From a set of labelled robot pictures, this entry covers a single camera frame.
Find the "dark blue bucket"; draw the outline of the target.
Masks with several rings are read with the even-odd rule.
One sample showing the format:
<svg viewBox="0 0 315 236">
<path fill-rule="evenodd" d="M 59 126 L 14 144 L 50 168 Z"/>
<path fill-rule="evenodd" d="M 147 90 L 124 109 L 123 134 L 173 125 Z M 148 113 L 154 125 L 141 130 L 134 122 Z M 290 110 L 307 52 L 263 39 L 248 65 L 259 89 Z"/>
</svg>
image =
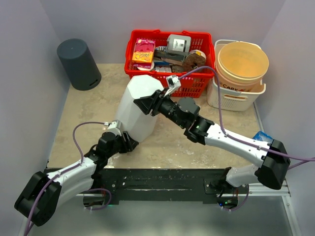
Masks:
<svg viewBox="0 0 315 236">
<path fill-rule="evenodd" d="M 76 90 L 91 90 L 100 83 L 101 73 L 84 40 L 65 40 L 57 47 L 57 55 Z"/>
</svg>

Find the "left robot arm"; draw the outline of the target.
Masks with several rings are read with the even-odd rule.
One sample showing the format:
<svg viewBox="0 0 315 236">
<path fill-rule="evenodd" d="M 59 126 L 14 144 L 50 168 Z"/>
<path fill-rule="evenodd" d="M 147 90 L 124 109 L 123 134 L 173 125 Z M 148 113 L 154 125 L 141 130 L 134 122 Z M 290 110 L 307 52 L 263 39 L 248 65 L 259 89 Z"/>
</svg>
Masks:
<svg viewBox="0 0 315 236">
<path fill-rule="evenodd" d="M 82 160 L 54 172 L 33 174 L 14 208 L 36 226 L 42 226 L 63 203 L 91 189 L 94 177 L 110 157 L 132 152 L 138 144 L 126 131 L 121 135 L 104 132 Z"/>
</svg>

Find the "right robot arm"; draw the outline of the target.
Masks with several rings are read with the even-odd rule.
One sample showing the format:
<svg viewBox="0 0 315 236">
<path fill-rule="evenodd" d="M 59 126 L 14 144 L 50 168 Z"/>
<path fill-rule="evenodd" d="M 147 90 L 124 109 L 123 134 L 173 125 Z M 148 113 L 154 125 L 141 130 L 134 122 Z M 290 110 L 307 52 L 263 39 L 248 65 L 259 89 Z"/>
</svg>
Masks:
<svg viewBox="0 0 315 236">
<path fill-rule="evenodd" d="M 184 135 L 190 141 L 221 148 L 251 163 L 242 168 L 226 168 L 223 175 L 212 183 L 214 188 L 231 189 L 243 184 L 261 183 L 270 189 L 281 189 L 290 165 L 282 142 L 273 140 L 268 143 L 227 131 L 200 116 L 200 107 L 189 97 L 174 102 L 170 96 L 156 90 L 150 96 L 135 99 L 134 104 L 145 115 L 164 115 L 184 129 Z"/>
</svg>

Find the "orange translucent bucket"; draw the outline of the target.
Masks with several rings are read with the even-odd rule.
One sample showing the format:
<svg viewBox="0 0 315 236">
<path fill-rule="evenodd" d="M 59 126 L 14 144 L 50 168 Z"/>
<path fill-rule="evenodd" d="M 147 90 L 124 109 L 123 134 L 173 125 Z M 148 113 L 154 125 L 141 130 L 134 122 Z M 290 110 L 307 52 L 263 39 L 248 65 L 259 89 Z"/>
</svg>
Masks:
<svg viewBox="0 0 315 236">
<path fill-rule="evenodd" d="M 215 43 L 215 53 L 220 87 L 252 92 L 260 86 L 268 70 L 269 59 L 258 45 L 221 40 Z"/>
</svg>

